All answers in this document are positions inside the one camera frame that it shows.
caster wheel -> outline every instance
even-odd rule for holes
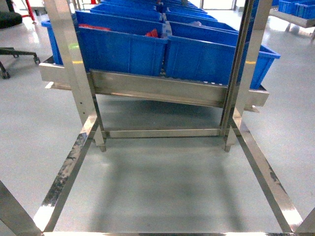
[[[10,77],[11,77],[9,72],[7,72],[7,71],[2,72],[1,76],[3,79],[10,79]]]
[[[40,59],[38,57],[34,57],[34,62],[36,65],[40,64]]]

gray epoxy floor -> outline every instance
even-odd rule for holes
[[[238,28],[230,11],[213,16]],[[270,97],[244,119],[303,218],[315,206],[313,29],[269,18],[263,43],[279,54],[263,85]],[[28,19],[0,31],[0,45],[51,55],[46,29]],[[33,217],[81,123],[69,91],[45,89],[31,57],[0,56],[0,179]],[[98,96],[106,126],[205,126],[220,109]],[[56,231],[280,232],[239,144],[220,138],[108,140],[91,146]],[[1,235],[12,235],[0,225]]]

blue storage bin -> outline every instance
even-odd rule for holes
[[[198,8],[198,7],[196,7],[195,5],[192,5],[192,4],[188,4],[187,6],[184,6],[181,3],[177,3],[177,2],[163,2],[163,5],[164,6],[169,6],[169,7],[172,7],[172,6],[174,6],[174,7],[184,7],[184,8],[187,8],[187,9],[193,9],[193,10],[199,10],[199,11],[204,11],[205,12],[205,10],[203,10],[201,8]]]
[[[177,1],[177,0],[162,0],[162,2],[163,4],[175,3],[175,4],[182,5],[182,1]],[[188,1],[187,6],[197,7],[196,5],[192,4],[190,1]]]
[[[237,33],[169,22],[172,36],[166,47],[166,76],[228,84]],[[274,59],[280,55],[261,46],[251,88],[259,88]]]
[[[190,16],[178,16],[172,13],[166,13],[165,16],[168,21],[180,22],[180,23],[185,23],[185,24],[191,24],[192,22],[199,21],[202,24],[202,27],[210,27],[210,28],[217,28],[217,29],[226,30],[230,32],[237,32],[237,30],[232,28],[231,26],[222,22],[212,20],[212,19],[190,17]]]
[[[139,20],[147,20],[154,22],[162,22],[162,14],[154,10],[144,10],[133,7],[125,7],[118,5],[110,5],[102,3],[90,9],[92,13],[107,14],[113,16],[122,16],[127,18],[135,18]]]
[[[50,21],[42,21],[41,25],[43,27],[47,28],[48,31],[48,36],[49,36],[49,41],[50,41],[50,46],[53,52],[53,58],[54,61],[57,65],[63,65],[63,60],[61,59],[61,55],[59,52],[59,48],[55,39],[55,35],[54,35],[54,31],[53,31],[53,27],[51,26]]]
[[[177,12],[174,12],[174,11],[166,11],[164,13],[164,15],[167,15],[167,14],[172,14],[172,16],[178,16],[179,18],[184,18],[184,17],[193,17],[193,18],[198,18],[198,19],[205,19],[205,20],[211,20],[211,21],[218,21],[216,18],[214,18],[213,16],[210,16],[210,15],[205,15],[204,14],[204,17],[200,17],[200,16],[192,16],[192,15],[185,15],[185,14],[181,14],[181,13],[177,13]]]
[[[304,19],[315,18],[315,1],[296,3],[295,15]]]
[[[278,5],[279,5],[279,0],[272,1],[272,6],[278,6]]]
[[[163,11],[164,12],[167,11],[168,7],[171,7],[171,8],[175,7],[175,8],[181,9],[181,10],[185,10],[185,11],[196,11],[196,12],[207,14],[207,12],[205,10],[203,10],[203,9],[189,7],[189,6],[181,6],[181,5],[178,5],[178,4],[164,4],[163,5]]]
[[[177,7],[168,7],[165,11],[165,13],[173,13],[177,15],[182,15],[182,16],[195,16],[195,17],[203,17],[203,18],[212,18],[212,16],[208,15],[207,13],[203,12],[195,12],[195,11],[189,11],[189,10],[182,10]]]
[[[154,4],[147,4],[147,3],[135,3],[135,2],[131,2],[131,1],[101,1],[101,4],[109,4],[109,5],[118,5],[118,6],[124,6],[124,7],[133,7],[133,8],[141,8],[141,9],[145,9],[145,10],[157,10],[157,7]]]
[[[296,3],[301,0],[279,0],[279,11],[286,14],[295,14],[296,12]]]
[[[157,29],[159,36],[165,37],[165,24],[81,11],[77,11],[76,16],[79,24],[111,29],[104,31],[79,27],[78,41],[87,71],[97,69],[150,76],[160,74],[167,37],[144,35]]]
[[[135,1],[135,0],[101,0],[101,3],[110,3],[114,5],[130,6],[134,8],[152,9],[152,6],[156,7],[156,11],[162,12],[163,5],[156,4],[155,1]]]

stainless steel cart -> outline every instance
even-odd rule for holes
[[[260,87],[250,88],[257,56],[264,34],[272,0],[247,0],[242,17],[240,34],[235,51],[232,72],[227,87],[181,81],[163,77],[136,76],[123,73],[91,71],[86,74],[72,22],[69,6],[64,0],[46,0],[45,5],[53,26],[64,66],[46,61],[40,65],[43,80],[49,88],[72,91],[83,128],[72,150],[45,197],[34,219],[25,212],[9,190],[0,182],[0,219],[17,236],[69,236],[108,235],[102,233],[53,232],[56,222],[83,163],[87,150],[95,139],[102,151],[109,138],[154,138],[221,136],[225,139],[225,151],[236,141],[239,143],[282,229],[282,233],[255,235],[314,235],[315,209],[302,219],[273,169],[258,147],[242,120],[244,110],[256,111],[263,106],[268,92]],[[222,107],[221,121],[217,127],[205,129],[162,129],[152,127],[138,130],[109,130],[103,127],[96,100],[96,93],[139,97],[150,100]],[[240,233],[200,234],[238,235]],[[153,236],[156,234],[112,234],[113,236]],[[163,234],[166,236],[188,234]]]

red object in bin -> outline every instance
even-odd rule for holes
[[[158,31],[157,31],[157,29],[154,29],[154,30],[152,30],[151,32],[146,33],[145,36],[153,37],[153,38],[158,38]]]
[[[105,31],[112,31],[110,28],[101,27],[101,26],[91,26],[91,25],[88,25],[88,24],[79,24],[79,27],[90,28],[90,29],[97,29],[97,30],[105,30]]]

